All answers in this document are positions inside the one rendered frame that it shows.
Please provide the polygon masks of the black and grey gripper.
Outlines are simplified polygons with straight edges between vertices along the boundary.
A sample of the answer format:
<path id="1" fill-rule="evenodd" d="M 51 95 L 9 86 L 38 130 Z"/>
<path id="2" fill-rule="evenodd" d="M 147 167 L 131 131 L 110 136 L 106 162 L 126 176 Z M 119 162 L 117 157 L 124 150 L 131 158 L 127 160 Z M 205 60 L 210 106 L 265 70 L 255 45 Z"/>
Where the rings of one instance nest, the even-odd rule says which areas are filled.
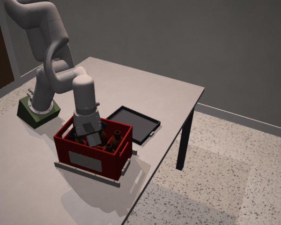
<path id="1" fill-rule="evenodd" d="M 100 119 L 100 114 L 98 111 L 98 108 L 92 115 L 88 116 L 82 116 L 79 115 L 76 110 L 74 110 L 74 127 L 69 132 L 69 135 L 71 137 L 74 137 L 75 139 L 79 140 L 80 144 L 83 144 L 83 135 L 86 135 L 87 132 L 85 131 L 83 124 L 91 122 L 93 128 L 95 131 L 98 131 L 99 136 L 104 131 L 104 129 L 107 127 L 107 124 Z M 76 133 L 77 134 L 76 134 Z"/>

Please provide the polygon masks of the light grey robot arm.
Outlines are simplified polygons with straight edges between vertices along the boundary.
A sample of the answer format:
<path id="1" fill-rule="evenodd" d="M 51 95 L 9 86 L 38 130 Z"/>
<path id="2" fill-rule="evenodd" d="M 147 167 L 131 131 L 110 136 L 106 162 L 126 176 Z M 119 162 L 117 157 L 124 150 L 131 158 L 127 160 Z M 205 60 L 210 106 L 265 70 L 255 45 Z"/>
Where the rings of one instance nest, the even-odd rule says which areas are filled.
<path id="1" fill-rule="evenodd" d="M 56 6 L 50 0 L 4 0 L 7 14 L 23 29 L 34 58 L 44 65 L 36 71 L 35 89 L 29 88 L 29 109 L 46 115 L 54 94 L 73 90 L 76 112 L 92 115 L 97 106 L 94 80 L 83 67 L 75 67 L 69 37 Z M 53 62 L 52 59 L 60 58 Z"/>

